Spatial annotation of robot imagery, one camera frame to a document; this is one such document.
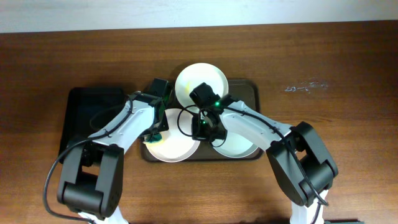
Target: table surface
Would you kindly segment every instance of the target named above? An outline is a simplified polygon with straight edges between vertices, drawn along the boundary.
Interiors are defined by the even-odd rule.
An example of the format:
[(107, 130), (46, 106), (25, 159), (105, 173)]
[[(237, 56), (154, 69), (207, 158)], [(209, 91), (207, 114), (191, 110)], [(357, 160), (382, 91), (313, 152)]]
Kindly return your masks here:
[[(0, 223), (75, 223), (44, 210), (75, 86), (142, 90), (187, 65), (252, 80), (261, 111), (306, 121), (340, 170), (327, 220), (398, 220), (398, 21), (0, 35)], [(252, 162), (150, 164), (138, 142), (124, 159), (120, 207), (137, 223), (249, 223), (288, 219), (266, 156)], [(49, 187), (56, 202), (61, 166)]]

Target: black tray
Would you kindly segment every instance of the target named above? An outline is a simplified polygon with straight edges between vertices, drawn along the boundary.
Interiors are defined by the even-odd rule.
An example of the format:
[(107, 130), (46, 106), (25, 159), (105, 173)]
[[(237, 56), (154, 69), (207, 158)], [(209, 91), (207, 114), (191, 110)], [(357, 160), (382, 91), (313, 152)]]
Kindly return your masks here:
[[(259, 111), (259, 97), (257, 86), (249, 80), (228, 80), (229, 94), (243, 100), (250, 108)], [(177, 100), (173, 102), (170, 108), (182, 108)], [(156, 159), (146, 148), (144, 143), (140, 143), (140, 151), (142, 158), (147, 162), (162, 162)], [(261, 157), (263, 151), (257, 148), (252, 154), (239, 158), (229, 158), (221, 155), (208, 142), (201, 142), (198, 149), (182, 162), (199, 162), (199, 161), (251, 161)]]

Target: wooden table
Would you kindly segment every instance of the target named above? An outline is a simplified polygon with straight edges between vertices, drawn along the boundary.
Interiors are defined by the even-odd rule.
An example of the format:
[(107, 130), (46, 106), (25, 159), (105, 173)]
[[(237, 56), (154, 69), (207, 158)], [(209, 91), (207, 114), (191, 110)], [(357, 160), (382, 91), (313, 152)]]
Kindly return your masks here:
[[(196, 62), (254, 81), (266, 116), (314, 126), (340, 170), (326, 219), (397, 222), (398, 22), (381, 21), (1, 34), (0, 223), (75, 223), (42, 204), (71, 88), (129, 93)], [(60, 170), (50, 205), (73, 215), (55, 199)], [(150, 164), (137, 142), (125, 156), (119, 205), (138, 223), (266, 222), (291, 213), (266, 156)]]

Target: white plate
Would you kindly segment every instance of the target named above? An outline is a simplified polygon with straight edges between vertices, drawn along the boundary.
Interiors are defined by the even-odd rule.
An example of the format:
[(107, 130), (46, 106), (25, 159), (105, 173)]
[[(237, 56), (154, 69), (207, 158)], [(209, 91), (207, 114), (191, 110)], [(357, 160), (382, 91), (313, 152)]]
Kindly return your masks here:
[[(164, 162), (180, 162), (190, 157), (199, 147), (200, 141), (183, 135), (177, 127), (177, 117), (180, 109), (167, 109), (166, 117), (168, 131), (162, 131), (162, 142), (147, 144), (148, 151), (158, 160)], [(184, 111), (180, 117), (181, 130), (187, 134), (191, 131), (192, 114)]]
[[(196, 63), (182, 70), (175, 81), (175, 95), (178, 102), (183, 107), (194, 105), (189, 94), (203, 82), (211, 86), (213, 92), (219, 94), (220, 97), (228, 94), (228, 81), (220, 69), (208, 63)], [(194, 113), (199, 112), (196, 107), (188, 110)]]
[[(223, 143), (223, 140), (216, 139), (213, 141), (214, 146), (219, 146)], [(218, 153), (230, 158), (242, 158), (246, 157), (254, 151), (257, 146), (246, 138), (228, 131), (225, 139), (225, 143), (220, 147), (213, 147)]]

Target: white wall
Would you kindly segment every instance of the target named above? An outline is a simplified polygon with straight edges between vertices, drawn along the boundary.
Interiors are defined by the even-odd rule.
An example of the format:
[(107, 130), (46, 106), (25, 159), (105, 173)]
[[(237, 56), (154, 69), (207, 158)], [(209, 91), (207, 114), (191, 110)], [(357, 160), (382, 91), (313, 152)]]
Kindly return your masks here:
[(1, 0), (0, 32), (398, 19), (398, 0)]

